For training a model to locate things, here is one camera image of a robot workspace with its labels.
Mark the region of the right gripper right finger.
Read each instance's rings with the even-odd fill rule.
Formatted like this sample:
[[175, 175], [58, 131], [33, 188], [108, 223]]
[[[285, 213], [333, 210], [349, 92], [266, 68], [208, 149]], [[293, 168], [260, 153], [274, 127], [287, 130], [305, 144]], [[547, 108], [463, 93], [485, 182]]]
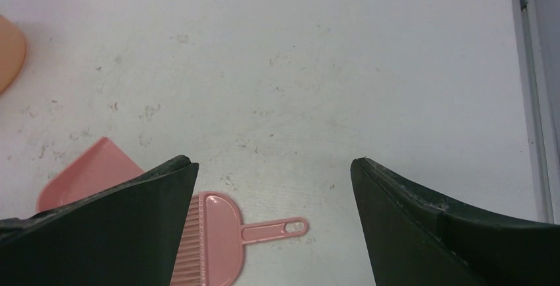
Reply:
[[351, 182], [377, 285], [558, 285], [559, 226], [484, 210], [369, 158]]

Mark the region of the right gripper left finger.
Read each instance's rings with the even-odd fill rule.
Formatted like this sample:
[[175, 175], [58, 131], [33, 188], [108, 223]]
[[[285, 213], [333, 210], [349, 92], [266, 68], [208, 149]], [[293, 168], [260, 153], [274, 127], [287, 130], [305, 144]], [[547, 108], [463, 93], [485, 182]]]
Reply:
[[199, 165], [179, 155], [27, 219], [1, 220], [2, 285], [168, 285]]

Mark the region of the pink plastic dustpan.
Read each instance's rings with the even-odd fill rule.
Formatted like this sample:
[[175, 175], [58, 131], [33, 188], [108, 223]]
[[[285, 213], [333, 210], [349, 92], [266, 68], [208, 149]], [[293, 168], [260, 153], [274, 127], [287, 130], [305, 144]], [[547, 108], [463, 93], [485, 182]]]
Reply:
[[43, 187], [36, 212], [83, 199], [143, 173], [111, 139], [102, 137]]

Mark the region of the pink hand brush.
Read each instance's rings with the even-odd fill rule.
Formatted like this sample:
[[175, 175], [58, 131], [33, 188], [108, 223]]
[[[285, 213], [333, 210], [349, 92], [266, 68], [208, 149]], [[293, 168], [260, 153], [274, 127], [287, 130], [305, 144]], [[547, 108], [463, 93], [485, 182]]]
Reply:
[[308, 221], [292, 217], [245, 224], [240, 208], [221, 192], [192, 196], [176, 255], [171, 285], [233, 285], [248, 244], [303, 236]]

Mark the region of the orange plastic bucket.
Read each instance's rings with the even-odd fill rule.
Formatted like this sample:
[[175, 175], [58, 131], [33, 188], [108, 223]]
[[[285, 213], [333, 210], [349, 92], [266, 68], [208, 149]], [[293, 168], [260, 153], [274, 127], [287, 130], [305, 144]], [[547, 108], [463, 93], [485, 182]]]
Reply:
[[1, 93], [21, 72], [26, 51], [26, 39], [22, 30], [1, 15]]

